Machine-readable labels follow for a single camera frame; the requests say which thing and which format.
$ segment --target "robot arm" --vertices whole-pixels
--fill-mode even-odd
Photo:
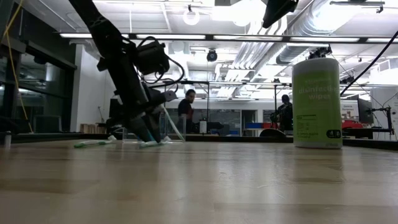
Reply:
[[[163,74],[170,68],[164,53],[165,45],[157,40],[147,45],[136,45],[122,36],[120,31],[98,11],[92,0],[69,0],[90,31],[102,58],[98,69],[108,69],[115,84],[115,93],[123,103],[123,125],[143,141],[150,135],[160,142],[157,107],[177,98],[173,91],[161,93],[140,81],[136,68],[143,75]]]

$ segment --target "wooden table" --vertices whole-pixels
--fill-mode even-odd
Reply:
[[[398,154],[176,142],[0,150],[0,223],[397,223]]]

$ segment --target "man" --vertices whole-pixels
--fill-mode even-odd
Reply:
[[[281,131],[293,130],[293,104],[288,95],[282,96],[283,105],[278,107],[278,117]]]
[[[186,133],[190,133],[192,131],[192,118],[193,118],[193,109],[191,104],[195,100],[196,96],[195,90],[188,90],[185,94],[185,99],[183,99],[178,105],[178,116],[184,116],[187,118],[186,120]],[[178,128],[182,128],[182,122],[178,122]]]

